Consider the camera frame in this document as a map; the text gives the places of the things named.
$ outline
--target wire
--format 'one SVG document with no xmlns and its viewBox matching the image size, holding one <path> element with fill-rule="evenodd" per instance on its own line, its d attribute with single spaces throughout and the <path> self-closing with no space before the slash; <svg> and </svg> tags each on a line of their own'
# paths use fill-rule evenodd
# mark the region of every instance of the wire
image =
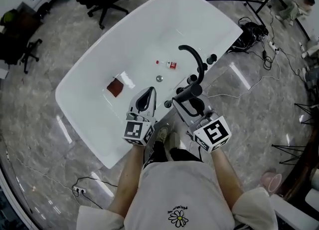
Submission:
<svg viewBox="0 0 319 230">
<path fill-rule="evenodd" d="M 12 168 L 12 171 L 13 171 L 13 174 L 14 174 L 14 177 L 15 177 L 15 180 L 16 180 L 16 182 L 17 182 L 19 188 L 20 188 L 21 194 L 22 194 L 22 196 L 23 196 L 23 198 L 24 198 L 24 200 L 25 200 L 27 206 L 29 207 L 30 212 L 33 214 L 33 211 L 32 211 L 32 209 L 31 209 L 31 207 L 29 206 L 29 203 L 27 202 L 27 200 L 26 200 L 26 198 L 25 198 L 25 196 L 24 196 L 24 194 L 23 194 L 23 192 L 22 192 L 22 190 L 21 190 L 21 187 L 20 187 L 19 182 L 18 182 L 18 180 L 17 180 L 17 176 L 16 176 L 16 173 L 15 173 L 15 171 L 14 171 L 12 162 L 11 162 L 11 160 L 9 159 L 8 146 L 7 146 L 7 144 L 5 143 L 4 138 L 3 138 L 3 136 L 2 136 L 1 133 L 0 133 L 0 135 L 1 135 L 1 140 L 3 141 L 3 143 L 4 143 L 4 145 L 5 145 L 7 158 L 8 158 L 8 161 L 9 161 L 9 163 L 10 163 L 10 166 L 11 166 L 11 168 Z M 106 183 L 106 184 L 108 184 L 108 185 L 110 185 L 110 186 L 112 186 L 112 187 L 116 187 L 116 188 L 118 187 L 118 186 L 113 185 L 113 184 L 111 184 L 111 183 L 109 183 L 109 182 L 107 182 L 107 181 L 102 181 L 102 180 L 100 180 L 100 179 L 94 179 L 94 178 L 91 178 L 91 177 L 88 177 L 88 176 L 87 176 L 87 177 L 78 178 L 77 181 L 76 181 L 76 183 L 72 185 L 72 188 L 69 188 L 69 187 L 66 187 L 65 185 L 63 185 L 62 183 L 56 181 L 55 179 L 50 178 L 50 177 L 47 176 L 46 174 L 44 174 L 44 173 L 42 173 L 42 172 L 40 172 L 40 171 L 38 171 L 38 170 L 36 170 L 36 169 L 33 169 L 33 168 L 31 168 L 30 166 L 24 164 L 17 156 L 16 156 L 16 159 L 17 159 L 23 166 L 25 166 L 26 168 L 28 168 L 28 169 L 30 169 L 30 170 L 32 170 L 32 171 L 35 171 L 35 172 L 37 172 L 37 173 L 40 173 L 42 176 L 47 177 L 48 179 L 54 181 L 55 183 L 60 184 L 60 185 L 63 186 L 64 188 L 70 190 L 70 191 L 72 192 L 72 194 L 73 194 L 73 196 L 74 196 L 74 199 L 75 199 L 75 201 L 77 202 L 78 205 L 81 205 L 81 204 L 78 202 L 78 200 L 76 199 L 77 197 L 79 197 L 79 192 L 77 192 L 77 196 L 76 196 L 76 195 L 74 194 L 75 191 L 73 190 L 73 187 L 79 182 L 79 180 L 82 180 L 82 179 L 96 180 L 96 181 L 100 181 L 100 182 Z M 83 194 L 83 196 L 84 196 L 85 198 L 89 199 L 91 202 L 93 202 L 96 206 L 98 206 L 99 208 L 101 208 L 98 204 L 96 204 L 94 201 L 92 201 L 90 198 L 88 198 L 88 197 L 85 196 L 84 194 Z"/>
<path fill-rule="evenodd" d="M 238 20 L 238 25 L 240 25 L 243 21 L 248 22 L 247 20 L 244 20 L 244 19 L 249 19 L 250 22 L 253 22 L 249 17 L 245 16 L 245 17 L 242 17 Z"/>
<path fill-rule="evenodd" d="M 273 43 L 275 43 L 275 41 L 274 41 L 274 39 L 275 39 L 275 33 L 274 33 L 274 28 L 273 28 L 273 22 L 274 22 L 274 16 L 272 15 L 272 13 L 271 13 L 271 8 L 270 8 L 270 15 L 271 15 L 271 17 L 272 17 L 272 20 L 271 20 L 271 22 L 270 22 L 270 27 L 271 27 L 271 29 L 272 29 L 272 31 L 273 31 L 273 38 L 271 39 L 271 41 L 273 42 Z"/>
<path fill-rule="evenodd" d="M 276 54 L 274 55 L 273 58 L 270 58 L 270 56 L 268 56 L 267 53 L 266 53 L 265 44 L 264 44 L 263 41 L 261 41 L 261 45 L 262 45 L 262 47 L 264 49 L 264 52 L 266 54 L 265 58 L 262 58 L 260 55 L 258 55 L 257 53 L 255 53 L 253 51 L 248 51 L 246 53 L 253 53 L 257 57 L 261 58 L 261 60 L 264 62 L 264 69 L 265 70 L 271 70 L 271 67 L 273 66 L 274 59 L 276 57 Z"/>
<path fill-rule="evenodd" d="M 293 73 L 294 73 L 296 76 L 298 76 L 298 77 L 301 79 L 302 82 L 305 83 L 305 80 L 303 80 L 303 78 L 300 76 L 300 69 L 297 69 L 297 72 L 294 71 L 293 67 L 291 66 L 290 59 L 288 58 L 288 55 L 292 56 L 292 57 L 295 58 L 295 59 L 296 59 L 296 57 L 293 56 L 293 55 L 291 55 L 291 54 L 285 53 L 285 52 L 283 51 L 283 49 L 280 48 L 280 47 L 278 48 L 278 50 L 280 50 L 281 52 L 283 52 L 284 55 L 286 56 L 286 58 L 287 58 L 287 60 L 288 60 L 288 63 L 289 63 L 289 66 L 290 66 L 290 69 L 293 71 Z"/>
<path fill-rule="evenodd" d="M 272 21 L 270 22 L 270 27 L 271 27 L 271 29 L 272 29 L 272 31 L 273 31 L 273 38 L 272 38 L 271 41 L 272 41 L 273 44 L 274 44 L 274 43 L 275 43 L 275 32 L 274 32 L 274 28 L 273 28 L 273 26 L 272 26 L 272 24 L 273 24 L 273 22 L 274 22 L 274 16 L 272 15 L 271 8 L 270 8 L 270 12 L 269 12 L 269 13 L 270 13 L 270 15 L 272 16 Z M 295 59 L 296 59 L 296 57 L 293 56 L 293 55 L 291 55 L 291 54 L 285 53 L 284 50 L 283 50 L 282 48 L 280 48 L 280 47 L 278 48 L 278 50 L 280 50 L 281 52 L 283 52 L 284 55 L 286 56 L 286 58 L 287 58 L 287 60 L 288 60 L 288 62 L 289 62 L 289 66 L 290 66 L 291 70 L 293 71 L 293 73 L 294 73 L 296 76 L 298 76 L 298 77 L 301 79 L 302 82 L 305 82 L 305 80 L 303 80 L 302 77 L 300 76 L 300 69 L 297 69 L 297 72 L 295 72 L 294 69 L 292 68 L 291 63 L 290 63 L 290 59 L 289 59 L 288 55 L 292 56 L 292 57 L 295 58 Z"/>
<path fill-rule="evenodd" d="M 94 202 L 94 201 L 92 201 L 90 198 L 88 198 L 85 194 L 84 194 L 84 192 L 83 192 L 83 190 L 82 190 L 82 195 L 86 198 L 86 199 L 88 199 L 88 200 L 90 200 L 92 203 L 94 203 L 97 207 L 99 207 L 100 209 L 102 209 L 102 207 L 101 206 L 99 206 L 96 202 Z"/>
<path fill-rule="evenodd" d="M 221 93 L 221 94 L 216 94 L 216 95 L 209 96 L 208 98 L 212 98 L 212 97 L 224 95 L 224 96 L 228 96 L 228 97 L 232 97 L 232 98 L 238 99 L 238 98 L 240 98 L 242 95 L 244 95 L 244 94 L 246 94 L 246 93 L 249 93 L 256 85 L 258 85 L 258 84 L 263 80 L 263 78 L 273 78 L 274 80 L 280 80 L 280 77 L 281 77 L 281 67 L 280 67 L 280 65 L 278 64 L 276 58 L 275 58 L 275 60 L 276 60 L 276 63 L 277 63 L 277 65 L 278 65 L 278 67 L 279 67 L 279 78 L 275 78 L 274 76 L 263 76 L 256 84 L 254 84 L 252 87 L 250 87 L 248 91 L 246 91 L 246 92 L 240 94 L 239 96 L 233 96 L 233 95 Z"/>
</svg>

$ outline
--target pink bucket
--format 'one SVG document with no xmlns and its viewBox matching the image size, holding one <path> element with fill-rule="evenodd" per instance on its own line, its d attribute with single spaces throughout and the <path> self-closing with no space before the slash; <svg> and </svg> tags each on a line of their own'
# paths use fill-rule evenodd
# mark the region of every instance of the pink bucket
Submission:
<svg viewBox="0 0 319 230">
<path fill-rule="evenodd" d="M 274 193 L 280 186 L 282 178 L 279 173 L 266 172 L 260 181 L 269 193 Z"/>
</svg>

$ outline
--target marble floor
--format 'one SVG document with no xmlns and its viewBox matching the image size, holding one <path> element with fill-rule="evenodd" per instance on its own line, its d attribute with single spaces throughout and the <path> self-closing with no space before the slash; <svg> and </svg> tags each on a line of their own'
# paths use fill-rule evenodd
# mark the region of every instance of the marble floor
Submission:
<svg viewBox="0 0 319 230">
<path fill-rule="evenodd" d="M 119 5 L 132 11 L 146 1 L 124 0 Z M 244 16 L 253 19 L 240 2 L 212 4 L 235 22 Z M 99 14 L 89 18 L 86 12 L 76 0 L 57 2 L 34 35 L 34 39 L 43 40 L 36 53 L 40 61 L 31 63 L 28 75 L 23 73 L 22 66 L 12 66 L 0 85 L 1 162 L 21 203 L 31 208 L 32 217 L 43 229 L 75 229 L 79 205 L 95 205 L 84 197 L 76 200 L 71 186 L 85 176 L 116 185 L 126 159 L 124 157 L 112 169 L 103 166 L 73 130 L 55 101 L 55 89 L 64 75 L 104 32 L 124 17 L 122 12 L 109 11 L 104 21 L 106 28 L 101 31 L 97 24 Z M 265 7 L 260 16 L 271 38 L 269 9 Z M 275 42 L 286 53 L 296 56 L 290 57 L 292 68 L 303 67 L 298 43 L 305 37 L 300 29 L 276 19 L 273 28 Z M 251 50 L 261 55 L 261 49 L 258 44 Z M 273 54 L 268 45 L 266 50 L 269 55 Z M 261 175 L 269 169 L 284 176 L 291 169 L 278 163 L 289 159 L 289 155 L 272 148 L 271 144 L 305 145 L 311 133 L 309 126 L 300 124 L 302 112 L 294 106 L 294 102 L 307 102 L 303 82 L 294 75 L 282 53 L 276 59 L 272 69 L 267 71 L 262 60 L 252 53 L 226 54 L 202 83 L 204 93 L 212 96 L 211 103 L 231 129 L 232 138 L 223 150 L 245 190 L 260 185 Z M 247 85 L 253 86 L 263 76 L 268 77 L 248 92 Z M 240 98 L 213 97 L 221 93 L 235 97 L 245 94 Z M 198 153 L 197 146 L 183 135 L 185 126 L 181 120 L 173 115 L 168 122 L 181 134 L 186 148 Z M 67 131 L 67 138 L 62 129 Z M 212 165 L 207 154 L 202 153 L 202 156 Z M 78 185 L 86 188 L 87 196 L 103 208 L 108 207 L 116 191 L 90 179 L 80 180 Z"/>
</svg>

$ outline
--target flower print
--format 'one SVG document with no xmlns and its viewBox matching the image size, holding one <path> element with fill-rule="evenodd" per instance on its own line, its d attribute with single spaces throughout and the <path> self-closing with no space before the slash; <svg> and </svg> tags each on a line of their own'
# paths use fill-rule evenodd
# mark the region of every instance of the flower print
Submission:
<svg viewBox="0 0 319 230">
<path fill-rule="evenodd" d="M 174 211 L 168 218 L 172 224 L 175 224 L 177 228 L 183 227 L 188 222 L 188 219 L 184 217 L 183 210 L 180 211 Z"/>
</svg>

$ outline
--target electrical outlet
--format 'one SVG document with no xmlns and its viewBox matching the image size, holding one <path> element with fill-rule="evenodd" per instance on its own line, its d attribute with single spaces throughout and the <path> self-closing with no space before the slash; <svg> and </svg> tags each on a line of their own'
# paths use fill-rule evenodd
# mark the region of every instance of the electrical outlet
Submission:
<svg viewBox="0 0 319 230">
<path fill-rule="evenodd" d="M 83 193 L 86 193 L 86 189 L 85 188 L 81 188 L 81 187 L 77 187 L 77 186 L 74 186 L 73 187 L 73 191 L 75 192 L 75 193 L 79 193 L 79 194 L 81 194 L 82 193 L 82 191 L 83 191 Z"/>
<path fill-rule="evenodd" d="M 269 41 L 269 46 L 270 48 L 275 52 L 275 54 L 279 53 L 279 50 L 277 49 L 277 47 L 275 46 L 275 43 L 273 43 L 272 41 Z"/>
</svg>

